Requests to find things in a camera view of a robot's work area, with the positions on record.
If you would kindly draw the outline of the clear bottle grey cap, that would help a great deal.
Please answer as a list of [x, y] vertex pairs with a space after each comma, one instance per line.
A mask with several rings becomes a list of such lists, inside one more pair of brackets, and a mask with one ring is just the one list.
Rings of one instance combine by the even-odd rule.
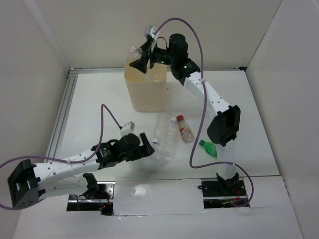
[[154, 165], [157, 168], [161, 168], [167, 163], [165, 156], [158, 149], [155, 149], [155, 152], [152, 154], [152, 157], [153, 157]]

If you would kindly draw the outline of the red cap labelled bottle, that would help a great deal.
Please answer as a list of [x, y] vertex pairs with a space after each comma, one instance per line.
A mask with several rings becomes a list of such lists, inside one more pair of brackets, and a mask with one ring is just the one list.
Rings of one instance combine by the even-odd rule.
[[179, 133], [180, 133], [182, 140], [185, 143], [192, 142], [193, 141], [193, 133], [192, 133], [189, 125], [185, 121], [184, 117], [182, 115], [179, 115], [176, 117], [176, 120], [178, 123], [178, 129], [179, 129]]

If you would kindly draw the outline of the green plastic bottle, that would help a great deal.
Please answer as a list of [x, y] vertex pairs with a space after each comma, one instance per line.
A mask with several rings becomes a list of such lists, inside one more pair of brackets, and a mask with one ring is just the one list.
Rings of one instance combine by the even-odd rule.
[[217, 150], [213, 142], [208, 142], [201, 139], [199, 141], [199, 145], [206, 151], [208, 155], [217, 159]]

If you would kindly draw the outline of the clear bottle white cap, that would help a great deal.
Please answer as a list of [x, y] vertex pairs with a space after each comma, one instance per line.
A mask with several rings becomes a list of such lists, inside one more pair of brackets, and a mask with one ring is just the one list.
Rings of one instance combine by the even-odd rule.
[[161, 153], [165, 157], [173, 158], [176, 148], [176, 136], [177, 136], [177, 119], [172, 117], [170, 119], [168, 128], [165, 132], [165, 136], [162, 141], [162, 146], [160, 148]]

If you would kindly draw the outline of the clear bottle blue cap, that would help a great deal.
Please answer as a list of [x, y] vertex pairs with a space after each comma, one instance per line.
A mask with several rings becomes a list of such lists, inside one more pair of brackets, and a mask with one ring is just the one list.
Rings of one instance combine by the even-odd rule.
[[160, 146], [162, 144], [162, 140], [166, 131], [168, 115], [168, 109], [163, 108], [156, 116], [152, 133], [152, 143], [155, 145]]

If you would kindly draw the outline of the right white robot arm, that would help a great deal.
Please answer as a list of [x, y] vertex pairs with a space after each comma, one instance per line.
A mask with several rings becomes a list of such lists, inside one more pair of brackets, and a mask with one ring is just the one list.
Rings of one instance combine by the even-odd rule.
[[229, 195], [239, 181], [234, 164], [234, 140], [239, 130], [240, 108], [231, 106], [205, 82], [200, 68], [188, 56], [188, 43], [182, 34], [171, 35], [165, 49], [157, 46], [153, 35], [147, 34], [146, 39], [140, 47], [141, 57], [129, 65], [142, 73], [155, 64], [170, 66], [172, 75], [204, 103], [205, 112], [211, 119], [207, 135], [215, 144], [220, 161], [216, 174], [217, 189], [222, 195]]

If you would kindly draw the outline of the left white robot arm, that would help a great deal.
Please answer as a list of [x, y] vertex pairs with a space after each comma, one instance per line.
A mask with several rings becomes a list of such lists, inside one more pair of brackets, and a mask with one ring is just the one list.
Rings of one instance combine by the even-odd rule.
[[94, 198], [99, 191], [93, 172], [126, 161], [149, 157], [155, 150], [146, 135], [129, 133], [121, 139], [95, 145], [87, 151], [45, 163], [21, 161], [7, 179], [12, 208], [22, 210], [48, 197], [67, 194]]

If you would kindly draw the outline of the clear crushed bottle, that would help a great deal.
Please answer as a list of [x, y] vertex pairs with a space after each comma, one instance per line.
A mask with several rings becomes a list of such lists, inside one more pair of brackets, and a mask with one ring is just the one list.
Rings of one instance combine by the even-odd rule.
[[125, 79], [132, 83], [159, 83], [164, 80], [164, 73], [166, 68], [162, 65], [155, 64], [152, 69], [149, 68], [150, 63], [147, 64], [148, 70], [144, 74], [141, 71], [131, 67], [129, 64], [138, 60], [141, 57], [142, 50], [139, 47], [132, 47], [128, 53], [125, 61]]

